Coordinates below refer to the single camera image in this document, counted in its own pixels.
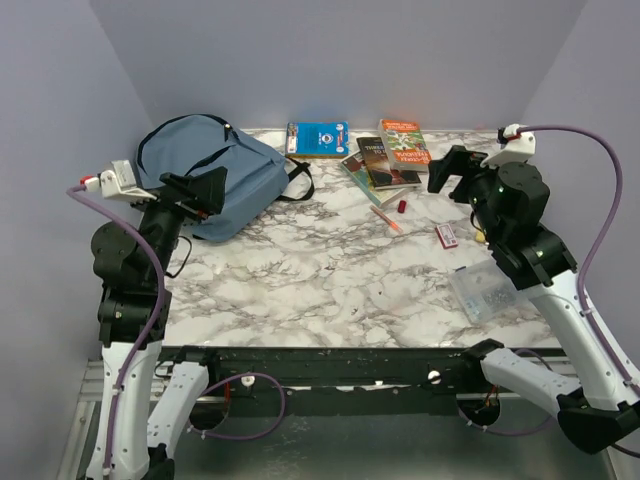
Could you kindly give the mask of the yellow handled screwdriver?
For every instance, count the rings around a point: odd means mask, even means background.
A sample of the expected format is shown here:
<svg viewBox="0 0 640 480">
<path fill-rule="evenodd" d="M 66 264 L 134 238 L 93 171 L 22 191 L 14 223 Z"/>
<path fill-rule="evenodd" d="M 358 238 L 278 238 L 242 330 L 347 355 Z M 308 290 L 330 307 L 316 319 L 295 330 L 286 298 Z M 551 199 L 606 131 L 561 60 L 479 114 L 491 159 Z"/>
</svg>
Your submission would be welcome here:
<svg viewBox="0 0 640 480">
<path fill-rule="evenodd" d="M 471 225 L 474 227 L 474 229 L 476 231 L 476 233 L 475 233 L 475 241 L 477 243 L 487 244 L 485 233 L 482 230 L 482 228 L 480 227 L 478 221 L 476 220 L 476 216 L 475 216 L 474 212 L 472 212 L 471 215 L 470 215 L 470 222 L 471 222 Z"/>
</svg>

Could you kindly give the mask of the orange white paperback book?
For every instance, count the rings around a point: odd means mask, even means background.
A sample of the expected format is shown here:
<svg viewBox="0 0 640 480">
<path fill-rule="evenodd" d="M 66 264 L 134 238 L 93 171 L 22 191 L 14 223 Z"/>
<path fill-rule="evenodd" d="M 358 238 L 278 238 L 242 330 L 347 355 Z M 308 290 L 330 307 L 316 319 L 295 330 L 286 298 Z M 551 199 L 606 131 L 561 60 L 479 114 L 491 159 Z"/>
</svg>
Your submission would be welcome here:
<svg viewBox="0 0 640 480">
<path fill-rule="evenodd" d="M 381 119 L 378 132 L 393 170 L 428 171 L 432 156 L 417 122 Z"/>
</svg>

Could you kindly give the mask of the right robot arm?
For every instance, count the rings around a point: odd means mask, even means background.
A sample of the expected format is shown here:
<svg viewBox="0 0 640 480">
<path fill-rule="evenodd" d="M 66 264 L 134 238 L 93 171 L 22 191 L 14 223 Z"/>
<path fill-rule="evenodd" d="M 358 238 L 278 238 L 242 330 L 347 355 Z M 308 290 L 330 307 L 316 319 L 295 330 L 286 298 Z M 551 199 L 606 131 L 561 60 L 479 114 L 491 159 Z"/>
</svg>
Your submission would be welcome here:
<svg viewBox="0 0 640 480">
<path fill-rule="evenodd" d="M 540 221 L 550 191 L 538 169 L 510 162 L 486 167 L 485 154 L 454 146 L 429 165 L 428 190 L 468 204 L 497 267 L 542 314 L 576 376 L 566 378 L 519 357 L 495 340 L 467 349 L 460 379 L 469 390 L 504 387 L 557 420 L 567 439 L 587 454 L 613 446 L 639 427 L 639 395 L 605 348 L 611 332 L 590 305 L 579 302 L 578 268 L 561 238 Z"/>
</svg>

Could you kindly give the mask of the red white eraser box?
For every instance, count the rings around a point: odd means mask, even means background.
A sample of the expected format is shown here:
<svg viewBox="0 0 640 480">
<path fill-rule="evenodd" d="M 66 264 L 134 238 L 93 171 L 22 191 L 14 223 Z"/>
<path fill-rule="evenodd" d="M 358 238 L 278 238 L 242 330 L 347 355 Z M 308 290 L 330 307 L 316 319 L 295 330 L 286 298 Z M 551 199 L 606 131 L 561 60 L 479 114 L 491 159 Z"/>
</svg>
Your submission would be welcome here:
<svg viewBox="0 0 640 480">
<path fill-rule="evenodd" d="M 437 225 L 435 231 L 443 249 L 452 249 L 459 246 L 457 237 L 450 224 Z"/>
</svg>

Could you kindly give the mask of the orange pen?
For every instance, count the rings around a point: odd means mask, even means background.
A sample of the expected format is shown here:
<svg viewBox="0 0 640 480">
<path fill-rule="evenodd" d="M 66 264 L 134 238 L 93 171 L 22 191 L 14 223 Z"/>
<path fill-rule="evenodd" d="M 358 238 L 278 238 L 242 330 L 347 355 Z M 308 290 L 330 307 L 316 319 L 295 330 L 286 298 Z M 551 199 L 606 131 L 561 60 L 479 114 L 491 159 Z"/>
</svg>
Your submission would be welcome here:
<svg viewBox="0 0 640 480">
<path fill-rule="evenodd" d="M 376 207 L 375 205 L 371 205 L 370 206 L 370 210 L 377 216 L 379 217 L 381 220 L 383 220 L 392 230 L 394 230 L 397 233 L 402 233 L 403 230 L 401 229 L 401 227 L 394 222 L 393 220 L 391 220 L 381 209 L 379 209 L 378 207 Z"/>
</svg>

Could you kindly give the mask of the blue fabric backpack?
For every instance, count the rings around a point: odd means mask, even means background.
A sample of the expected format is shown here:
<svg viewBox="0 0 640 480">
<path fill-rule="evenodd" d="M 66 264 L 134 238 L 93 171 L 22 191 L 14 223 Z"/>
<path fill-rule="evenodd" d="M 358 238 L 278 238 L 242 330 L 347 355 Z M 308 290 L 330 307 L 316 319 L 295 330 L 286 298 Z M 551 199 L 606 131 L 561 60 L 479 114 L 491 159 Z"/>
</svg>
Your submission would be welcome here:
<svg viewBox="0 0 640 480">
<path fill-rule="evenodd" d="M 143 138 L 136 153 L 145 189 L 160 186 L 164 173 L 199 176 L 227 169 L 221 213 L 190 228 L 195 238 L 214 243 L 232 238 L 272 203 L 294 200 L 284 191 L 298 176 L 311 173 L 307 162 L 297 160 L 287 171 L 288 162 L 274 148 L 208 114 L 163 123 Z"/>
</svg>

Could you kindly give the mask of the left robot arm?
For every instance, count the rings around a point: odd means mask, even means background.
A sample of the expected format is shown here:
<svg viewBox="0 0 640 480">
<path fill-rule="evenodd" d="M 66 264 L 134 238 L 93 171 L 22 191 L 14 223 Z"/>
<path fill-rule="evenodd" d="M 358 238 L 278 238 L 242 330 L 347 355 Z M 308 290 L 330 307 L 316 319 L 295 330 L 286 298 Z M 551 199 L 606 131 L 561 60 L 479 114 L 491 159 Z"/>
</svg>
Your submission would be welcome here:
<svg viewBox="0 0 640 480">
<path fill-rule="evenodd" d="M 88 479 L 170 479 L 171 458 L 187 412 L 152 426 L 152 379 L 172 294 L 165 276 L 181 230 L 221 213 L 227 170 L 164 173 L 158 188 L 137 186 L 126 161 L 85 177 L 68 194 L 108 218 L 91 240 L 93 271 L 102 281 L 97 311 L 103 393 Z"/>
</svg>

